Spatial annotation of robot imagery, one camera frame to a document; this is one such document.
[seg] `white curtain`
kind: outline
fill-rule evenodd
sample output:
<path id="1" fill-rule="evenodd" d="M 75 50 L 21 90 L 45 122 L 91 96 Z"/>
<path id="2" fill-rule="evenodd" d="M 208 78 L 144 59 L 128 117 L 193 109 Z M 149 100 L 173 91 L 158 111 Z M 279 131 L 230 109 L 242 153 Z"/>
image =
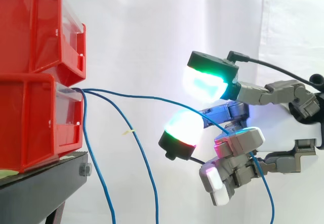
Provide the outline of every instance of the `white curtain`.
<path id="1" fill-rule="evenodd" d="M 264 0 L 260 59 L 305 79 L 314 73 L 324 74 L 323 24 L 324 0 Z M 290 79 L 275 70 L 259 67 L 259 85 Z M 318 162 L 302 173 L 270 173 L 266 177 L 275 204 L 274 223 L 323 223 L 324 153 L 316 151 L 316 154 Z M 253 180 L 247 189 L 248 195 L 258 193 L 258 196 L 247 198 L 245 223 L 268 223 L 271 205 L 263 183 Z"/>
<path id="2" fill-rule="evenodd" d="M 87 26 L 87 79 L 81 88 L 161 96 L 204 109 L 188 96 L 182 73 L 191 51 L 226 57 L 229 50 L 258 55 L 262 0 L 68 0 Z M 239 79 L 254 82 L 256 67 L 241 66 Z M 164 125 L 179 109 L 163 102 L 109 96 L 141 139 L 156 182 L 160 223 L 251 223 L 247 187 L 227 206 L 214 207 L 200 181 L 199 164 L 170 161 L 158 146 Z M 106 180 L 118 223 L 154 223 L 154 195 L 140 151 L 115 109 L 88 96 L 88 134 Z M 211 127 L 194 156 L 216 156 Z M 62 223 L 110 223 L 95 171 L 65 205 Z"/>

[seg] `blue wire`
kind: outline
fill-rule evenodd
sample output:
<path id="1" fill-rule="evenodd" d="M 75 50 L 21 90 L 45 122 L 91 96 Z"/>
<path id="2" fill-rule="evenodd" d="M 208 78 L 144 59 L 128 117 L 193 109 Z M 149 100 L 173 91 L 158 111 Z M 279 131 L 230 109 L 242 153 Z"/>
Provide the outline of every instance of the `blue wire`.
<path id="1" fill-rule="evenodd" d="M 267 181 L 265 180 L 265 177 L 264 177 L 263 171 L 262 171 L 262 169 L 261 169 L 261 166 L 260 166 L 260 164 L 259 164 L 259 161 L 256 159 L 256 157 L 253 155 L 252 152 L 250 152 L 250 156 L 252 157 L 252 159 L 253 159 L 255 165 L 257 165 L 257 168 L 258 168 L 258 170 L 259 170 L 259 172 L 260 172 L 260 175 L 261 175 L 261 177 L 262 177 L 262 180 L 263 180 L 263 182 L 264 182 L 264 185 L 265 185 L 265 187 L 266 187 L 266 189 L 267 189 L 267 191 L 268 191 L 268 195 L 269 195 L 270 202 L 271 202 L 271 208 L 272 208 L 272 216 L 271 216 L 271 222 L 270 222 L 270 224 L 273 224 L 273 220 L 274 220 L 274 203 L 273 203 L 273 198 L 272 198 L 272 195 L 271 195 L 271 192 L 270 192 L 269 186 L 268 186 L 268 184 L 267 184 Z"/>
<path id="2" fill-rule="evenodd" d="M 201 115 L 203 118 L 207 119 L 208 121 L 210 121 L 212 124 L 214 124 L 216 127 L 218 127 L 219 129 L 221 129 L 223 132 L 225 132 L 226 134 L 229 134 L 229 132 L 224 129 L 223 127 L 221 127 L 220 125 L 218 125 L 216 122 L 214 122 L 213 120 L 211 120 L 209 117 L 207 117 L 206 115 L 202 114 L 201 112 L 187 106 L 187 105 L 184 105 L 184 104 L 181 104 L 181 103 L 178 103 L 178 102 L 175 102 L 175 101 L 171 101 L 171 100 L 168 100 L 168 99 L 164 99 L 164 98 L 161 98 L 161 97 L 155 97 L 155 96 L 137 96 L 137 95 L 126 95 L 126 94 L 120 94 L 120 93 L 116 93 L 116 92 L 112 92 L 112 91 L 107 91 L 107 90 L 103 90 L 103 89 L 94 89 L 94 88 L 89 88 L 89 89 L 83 89 L 86 93 L 89 93 L 90 91 L 99 91 L 99 92 L 105 92 L 105 93 L 109 93 L 109 94 L 112 94 L 112 95 L 116 95 L 116 96 L 122 96 L 122 97 L 131 97 L 131 98 L 143 98 L 143 99 L 154 99 L 154 100 L 160 100 L 160 101 L 165 101 L 165 102 L 168 102 L 168 103 L 171 103 L 171 104 L 175 104 L 175 105 L 178 105 L 178 106 L 182 106 L 186 109 L 189 109 L 199 115 Z M 264 174 L 263 174 L 263 171 L 261 169 L 261 166 L 258 162 L 258 160 L 255 158 L 255 156 L 253 155 L 252 152 L 250 152 L 250 156 L 252 157 L 253 161 L 255 162 L 260 174 L 261 174 L 261 177 L 262 177 L 262 180 L 264 182 L 264 185 L 267 189 L 267 192 L 269 194 L 269 198 L 270 198 L 270 202 L 271 202 L 271 207 L 272 207 L 272 216 L 271 216 L 271 222 L 270 224 L 273 224 L 273 221 L 274 221 L 274 203 L 273 203 L 273 198 L 272 198 L 272 195 L 271 195 L 271 192 L 270 192 L 270 189 L 269 189 L 269 186 L 267 184 L 267 181 L 265 180 L 265 177 L 264 177 Z"/>
<path id="3" fill-rule="evenodd" d="M 229 132 L 224 129 L 223 127 L 221 127 L 219 124 L 217 124 L 216 122 L 214 122 L 213 120 L 211 120 L 209 117 L 207 117 L 206 115 L 202 114 L 201 112 L 193 109 L 192 107 L 189 107 L 187 105 L 181 104 L 179 102 L 176 101 L 171 101 L 168 99 L 164 99 L 161 97 L 156 97 L 156 96 L 134 96 L 134 95 L 125 95 L 125 94 L 120 94 L 120 93 L 116 93 L 116 92 L 112 92 L 112 91 L 107 91 L 107 90 L 103 90 L 103 89 L 94 89 L 94 88 L 89 88 L 89 89 L 83 89 L 85 92 L 86 91 L 99 91 L 99 92 L 105 92 L 105 93 L 109 93 L 109 94 L 113 94 L 116 96 L 123 96 L 123 97 L 131 97 L 131 98 L 143 98 L 143 99 L 154 99 L 154 100 L 159 100 L 159 101 L 165 101 L 171 104 L 175 104 L 181 107 L 184 107 L 186 109 L 189 109 L 193 112 L 195 112 L 196 114 L 199 114 L 200 116 L 202 116 L 203 118 L 207 119 L 208 121 L 210 121 L 212 124 L 214 124 L 216 127 L 218 127 L 219 129 L 221 129 L 223 132 L 225 132 L 226 134 L 229 134 Z"/>
<path id="4" fill-rule="evenodd" d="M 102 96 L 98 93 L 94 93 L 94 92 L 91 92 L 91 91 L 85 91 L 85 93 L 88 93 L 88 94 L 91 94 L 91 95 L 95 95 L 95 96 L 98 96 L 106 101 L 108 101 L 111 105 L 113 105 L 116 110 L 120 113 L 120 115 L 123 117 L 123 119 L 126 121 L 127 125 L 129 126 L 129 128 L 131 130 L 134 130 L 133 126 L 131 125 L 131 123 L 128 121 L 128 119 L 126 118 L 126 116 L 124 115 L 124 113 L 119 109 L 119 107 L 113 102 L 111 101 L 110 99 L 108 99 L 107 97 L 105 96 Z M 153 179 L 153 175 L 152 175 L 152 172 L 151 172 L 151 169 L 150 169 L 150 166 L 148 164 L 148 161 L 147 161 L 147 158 L 146 158 L 146 155 L 145 155 L 145 152 L 144 152 L 144 149 L 142 147 L 142 144 L 136 134 L 135 131 L 133 131 L 133 135 L 136 139 L 136 142 L 137 142 L 137 145 L 138 147 L 140 148 L 140 151 L 142 153 L 142 156 L 143 156 L 143 159 L 144 159 L 144 162 L 145 162 L 145 165 L 146 165 L 146 168 L 147 168 L 147 172 L 148 172 L 148 175 L 150 177 L 150 180 L 151 180 L 151 183 L 152 183 L 152 187 L 153 187 L 153 190 L 154 190 L 154 197 L 155 197 L 155 222 L 156 224 L 158 224 L 158 197 L 157 197 L 157 189 L 156 189 L 156 186 L 155 186 L 155 182 L 154 182 L 154 179 Z"/>
<path id="5" fill-rule="evenodd" d="M 95 155 L 94 155 L 94 153 L 92 151 L 92 148 L 91 148 L 91 145 L 90 145 L 90 142 L 89 142 L 89 138 L 88 138 L 88 133 L 87 133 L 87 128 L 86 128 L 87 110 L 88 110 L 87 97 L 86 97 L 85 93 L 81 89 L 79 89 L 79 88 L 74 88 L 74 89 L 80 91 L 80 93 L 82 94 L 83 99 L 84 99 L 85 106 L 84 106 L 84 113 L 83 113 L 83 134 L 85 135 L 86 144 L 87 144 L 88 151 L 89 151 L 89 154 L 91 156 L 93 165 L 95 166 L 95 169 L 96 169 L 97 174 L 99 176 L 99 179 L 100 179 L 100 182 L 102 184 L 103 190 L 105 192 L 105 196 L 106 196 L 106 199 L 107 199 L 107 202 L 108 202 L 108 205 L 109 205 L 109 209 L 110 209 L 110 212 L 111 212 L 112 224 L 116 224 L 115 210 L 113 208 L 111 198 L 109 196 L 108 188 L 107 188 L 107 185 L 105 183 L 105 180 L 103 179 L 103 176 L 101 174 L 99 165 L 98 165 L 96 157 L 95 157 Z"/>

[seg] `green light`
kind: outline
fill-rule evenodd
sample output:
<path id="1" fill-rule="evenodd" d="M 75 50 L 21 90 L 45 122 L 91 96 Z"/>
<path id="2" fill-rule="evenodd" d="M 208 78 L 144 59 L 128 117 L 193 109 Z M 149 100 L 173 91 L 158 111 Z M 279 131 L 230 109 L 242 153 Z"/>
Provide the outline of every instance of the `green light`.
<path id="1" fill-rule="evenodd" d="M 204 129 L 202 117 L 190 110 L 177 112 L 165 127 L 174 138 L 189 145 L 197 145 Z"/>
<path id="2" fill-rule="evenodd" d="M 183 85 L 189 94 L 209 103 L 219 100 L 228 86 L 221 77 L 191 67 L 185 68 Z"/>

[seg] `cable connector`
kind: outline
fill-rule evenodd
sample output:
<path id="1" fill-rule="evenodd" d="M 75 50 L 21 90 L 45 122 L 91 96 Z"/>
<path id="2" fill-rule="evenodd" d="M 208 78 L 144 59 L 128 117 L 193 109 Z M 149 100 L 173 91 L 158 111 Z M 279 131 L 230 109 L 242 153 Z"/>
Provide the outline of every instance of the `cable connector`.
<path id="1" fill-rule="evenodd" d="M 238 53 L 238 52 L 234 52 L 234 51 L 229 51 L 228 55 L 227 55 L 227 60 L 232 61 L 232 62 L 236 62 L 236 61 L 240 61 L 240 62 L 249 62 L 250 57 L 243 54 L 243 53 Z"/>

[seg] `red storage drawer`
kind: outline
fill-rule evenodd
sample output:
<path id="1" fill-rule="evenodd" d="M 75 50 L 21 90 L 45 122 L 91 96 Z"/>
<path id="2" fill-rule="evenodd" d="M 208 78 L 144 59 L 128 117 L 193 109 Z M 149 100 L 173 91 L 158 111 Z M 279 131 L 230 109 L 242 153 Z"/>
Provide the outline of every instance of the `red storage drawer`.
<path id="1" fill-rule="evenodd" d="M 50 74 L 0 74 L 0 169 L 44 165 L 82 146 L 82 95 Z"/>
<path id="2" fill-rule="evenodd" d="M 86 27 L 66 0 L 0 0 L 0 73 L 50 73 L 71 86 L 86 77 Z"/>

